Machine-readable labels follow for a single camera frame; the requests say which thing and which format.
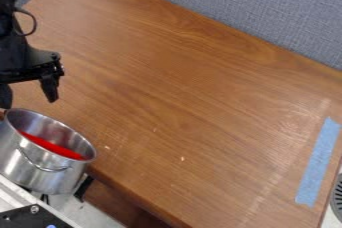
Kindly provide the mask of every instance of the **pot rim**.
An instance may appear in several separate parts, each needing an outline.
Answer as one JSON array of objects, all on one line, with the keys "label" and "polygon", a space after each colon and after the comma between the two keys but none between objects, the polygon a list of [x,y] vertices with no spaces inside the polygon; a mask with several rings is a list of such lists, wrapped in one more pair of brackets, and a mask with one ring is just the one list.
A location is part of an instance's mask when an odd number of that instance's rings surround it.
[{"label": "pot rim", "polygon": [[[40,115],[40,116],[43,116],[43,117],[46,117],[46,118],[48,118],[48,119],[51,119],[51,120],[54,120],[54,121],[58,121],[62,126],[64,126],[66,128],[68,128],[71,131],[76,132],[78,135],[82,137],[82,139],[88,142],[88,146],[91,147],[91,149],[92,149],[92,151],[94,151],[94,157],[92,157],[91,159],[86,159],[86,160],[72,159],[72,158],[68,158],[68,157],[66,157],[66,156],[63,156],[63,155],[59,155],[58,153],[55,153],[55,152],[50,151],[48,149],[46,149],[44,147],[42,147],[40,145],[35,144],[35,142],[32,142],[27,137],[24,137],[24,136],[17,132],[17,129],[16,129],[15,126],[12,125],[11,121],[8,120],[8,117],[7,117],[8,112],[16,111],[16,110],[17,110],[17,111],[24,111],[24,112],[31,112],[31,113],[38,114],[38,115]],[[5,121],[7,124],[11,126],[11,128],[12,128],[15,134],[19,135],[20,137],[24,137],[25,140],[27,140],[29,143],[32,143],[32,145],[33,145],[35,147],[38,147],[40,150],[44,150],[44,151],[50,152],[51,154],[59,156],[59,158],[71,160],[71,161],[78,162],[78,163],[90,163],[90,162],[92,162],[92,161],[96,159],[96,157],[98,157],[98,152],[96,152],[96,149],[95,149],[95,147],[94,147],[91,141],[90,141],[75,129],[72,129],[66,123],[60,122],[59,120],[51,118],[50,116],[47,116],[47,115],[44,115],[44,114],[39,113],[39,112],[32,111],[32,110],[28,110],[28,109],[25,109],[25,108],[11,108],[11,109],[5,110],[4,114],[5,114],[5,115],[4,115],[4,121]]]}]

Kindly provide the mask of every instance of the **blue painter's tape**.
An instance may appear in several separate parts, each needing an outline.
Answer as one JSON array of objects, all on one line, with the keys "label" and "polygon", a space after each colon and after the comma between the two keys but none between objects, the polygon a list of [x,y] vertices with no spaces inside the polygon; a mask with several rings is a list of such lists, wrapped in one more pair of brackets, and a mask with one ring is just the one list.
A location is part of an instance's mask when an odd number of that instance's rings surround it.
[{"label": "blue painter's tape", "polygon": [[295,202],[309,207],[315,204],[339,130],[341,124],[326,118],[295,197]]}]

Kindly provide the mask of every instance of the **red sauce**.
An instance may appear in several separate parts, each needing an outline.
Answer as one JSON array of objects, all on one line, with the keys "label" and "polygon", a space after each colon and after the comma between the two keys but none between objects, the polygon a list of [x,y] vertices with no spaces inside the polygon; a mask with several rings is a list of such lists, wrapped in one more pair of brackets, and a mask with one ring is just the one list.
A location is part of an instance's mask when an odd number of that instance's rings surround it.
[{"label": "red sauce", "polygon": [[52,144],[50,141],[44,140],[43,138],[33,136],[28,134],[24,131],[17,131],[29,141],[32,141],[35,144],[50,150],[51,152],[56,153],[58,155],[75,159],[75,160],[84,160],[84,157],[74,152],[72,150],[64,148],[60,145]]}]

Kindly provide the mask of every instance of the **wooden table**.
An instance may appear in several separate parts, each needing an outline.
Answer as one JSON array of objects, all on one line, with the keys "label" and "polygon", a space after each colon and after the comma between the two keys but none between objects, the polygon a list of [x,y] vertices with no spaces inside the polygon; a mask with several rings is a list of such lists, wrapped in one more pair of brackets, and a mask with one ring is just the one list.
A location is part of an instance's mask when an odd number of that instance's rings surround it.
[{"label": "wooden table", "polygon": [[60,100],[13,86],[15,106],[94,142],[91,173],[175,227],[315,227],[295,195],[342,74],[164,0],[33,0],[33,46],[63,54]]}]

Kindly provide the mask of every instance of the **metal pot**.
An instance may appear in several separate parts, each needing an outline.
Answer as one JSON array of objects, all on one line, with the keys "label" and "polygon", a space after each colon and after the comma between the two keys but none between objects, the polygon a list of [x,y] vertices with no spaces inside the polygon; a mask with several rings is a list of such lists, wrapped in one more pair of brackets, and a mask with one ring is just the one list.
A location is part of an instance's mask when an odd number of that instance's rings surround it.
[{"label": "metal pot", "polygon": [[[82,154],[75,160],[48,151],[19,132],[24,131]],[[0,173],[16,184],[44,194],[71,193],[96,150],[62,122],[25,109],[9,109],[0,123]]]}]

